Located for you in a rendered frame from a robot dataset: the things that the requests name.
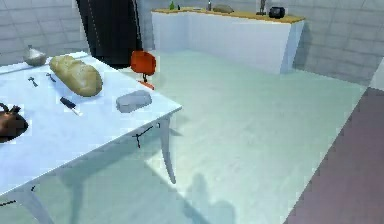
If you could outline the black toaster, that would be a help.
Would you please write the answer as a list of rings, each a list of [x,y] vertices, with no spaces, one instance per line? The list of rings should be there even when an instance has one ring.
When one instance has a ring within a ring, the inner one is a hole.
[[[271,7],[268,15],[270,18],[273,18],[273,19],[281,19],[285,16],[285,8],[284,7]]]

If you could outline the white counter with wooden top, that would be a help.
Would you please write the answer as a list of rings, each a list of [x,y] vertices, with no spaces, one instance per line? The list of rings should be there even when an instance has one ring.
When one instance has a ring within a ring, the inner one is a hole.
[[[158,51],[202,51],[272,74],[293,69],[305,19],[272,19],[250,12],[218,13],[184,7],[151,11]]]

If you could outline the white table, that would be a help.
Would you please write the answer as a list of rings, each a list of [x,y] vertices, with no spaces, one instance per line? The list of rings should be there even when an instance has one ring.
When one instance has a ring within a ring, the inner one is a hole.
[[[42,177],[72,167],[100,151],[131,138],[143,129],[160,126],[161,149],[171,180],[175,179],[169,152],[169,123],[181,105],[151,90],[152,103],[131,113],[116,109],[116,99],[145,87],[85,52],[72,55],[94,66],[103,79],[95,97],[81,98],[55,76],[48,65],[26,63],[0,66],[0,102],[18,105],[29,127],[19,137],[0,143],[0,196],[24,206],[39,224],[54,224],[31,188]],[[34,87],[28,80],[33,77]],[[82,113],[76,115],[60,102],[64,97]]]

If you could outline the red chair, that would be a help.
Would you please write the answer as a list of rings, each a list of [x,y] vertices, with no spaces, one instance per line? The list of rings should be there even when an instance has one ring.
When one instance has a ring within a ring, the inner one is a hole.
[[[131,69],[135,73],[142,75],[141,84],[152,90],[155,89],[147,80],[147,77],[152,76],[156,70],[156,58],[151,53],[144,50],[133,51],[131,54]]]

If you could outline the black handled knife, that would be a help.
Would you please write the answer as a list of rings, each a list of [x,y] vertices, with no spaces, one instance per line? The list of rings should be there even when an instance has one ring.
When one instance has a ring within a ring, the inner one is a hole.
[[[61,102],[63,105],[65,105],[66,107],[68,107],[68,108],[69,108],[72,112],[74,112],[76,115],[78,115],[78,116],[81,116],[81,115],[82,115],[82,113],[76,109],[76,104],[73,103],[73,102],[71,102],[70,100],[68,100],[68,99],[66,99],[66,98],[64,98],[64,97],[61,97],[61,98],[60,98],[60,102]]]

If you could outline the brown kettle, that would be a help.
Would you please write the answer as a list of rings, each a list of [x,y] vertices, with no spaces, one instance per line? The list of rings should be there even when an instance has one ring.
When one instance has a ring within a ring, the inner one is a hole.
[[[29,127],[26,119],[19,114],[21,108],[14,105],[11,109],[0,103],[0,143],[11,141],[23,134]]]

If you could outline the grey flat dish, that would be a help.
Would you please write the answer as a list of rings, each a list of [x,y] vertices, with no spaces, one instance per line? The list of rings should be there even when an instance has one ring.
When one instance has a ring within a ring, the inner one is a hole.
[[[230,14],[233,12],[233,9],[229,5],[217,4],[212,8],[212,11]]]

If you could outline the tan bread loaf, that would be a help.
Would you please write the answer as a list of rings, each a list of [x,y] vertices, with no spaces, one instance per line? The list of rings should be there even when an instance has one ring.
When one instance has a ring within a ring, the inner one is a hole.
[[[49,67],[65,86],[79,96],[93,97],[102,90],[103,81],[98,70],[70,55],[54,56]]]

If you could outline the grey sponge block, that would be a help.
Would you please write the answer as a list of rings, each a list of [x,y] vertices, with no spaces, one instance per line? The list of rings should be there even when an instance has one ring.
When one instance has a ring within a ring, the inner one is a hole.
[[[116,99],[116,109],[121,113],[130,113],[152,103],[149,92],[137,90]]]

